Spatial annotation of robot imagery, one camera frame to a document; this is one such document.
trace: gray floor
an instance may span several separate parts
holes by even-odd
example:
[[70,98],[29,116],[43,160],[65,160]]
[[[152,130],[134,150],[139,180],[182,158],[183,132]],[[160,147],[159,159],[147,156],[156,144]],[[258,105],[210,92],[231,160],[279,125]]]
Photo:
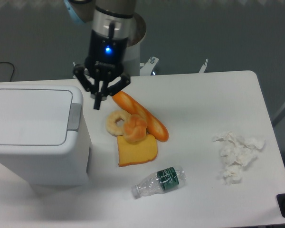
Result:
[[[91,25],[56,2],[0,8],[0,61],[15,64],[14,80],[72,78],[84,61]],[[270,116],[284,102],[285,0],[139,0],[136,12],[147,24],[141,61],[158,57],[159,74],[197,73],[209,58],[209,72],[254,71]],[[0,81],[10,74],[0,65]],[[285,119],[275,133],[285,161]]]

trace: plastic water bottle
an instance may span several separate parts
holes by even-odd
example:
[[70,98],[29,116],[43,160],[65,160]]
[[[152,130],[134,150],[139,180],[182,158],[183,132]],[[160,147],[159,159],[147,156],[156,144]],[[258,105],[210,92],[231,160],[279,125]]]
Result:
[[186,175],[181,166],[173,166],[154,172],[132,187],[132,194],[137,199],[184,186]]

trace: black cable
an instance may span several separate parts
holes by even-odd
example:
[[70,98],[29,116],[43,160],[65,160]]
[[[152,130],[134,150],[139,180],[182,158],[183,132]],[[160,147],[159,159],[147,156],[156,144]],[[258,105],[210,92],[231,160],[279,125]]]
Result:
[[9,65],[11,65],[12,67],[13,67],[13,72],[11,73],[11,76],[10,76],[10,82],[12,81],[12,79],[13,79],[13,76],[14,76],[14,73],[15,73],[15,65],[14,64],[12,64],[11,62],[0,62],[0,64],[9,64]]

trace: bottle cap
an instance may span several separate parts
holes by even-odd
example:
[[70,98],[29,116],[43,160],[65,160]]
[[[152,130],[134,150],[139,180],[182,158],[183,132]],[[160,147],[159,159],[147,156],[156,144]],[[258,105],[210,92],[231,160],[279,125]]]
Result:
[[132,186],[131,190],[135,199],[140,198],[140,193],[137,185]]

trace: donut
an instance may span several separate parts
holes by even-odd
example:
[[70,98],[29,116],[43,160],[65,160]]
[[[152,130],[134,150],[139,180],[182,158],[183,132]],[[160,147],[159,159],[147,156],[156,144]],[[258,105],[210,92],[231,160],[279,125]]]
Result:
[[124,131],[121,126],[117,126],[117,122],[120,120],[126,121],[131,116],[125,110],[116,110],[111,112],[106,119],[105,128],[112,135],[123,135]]

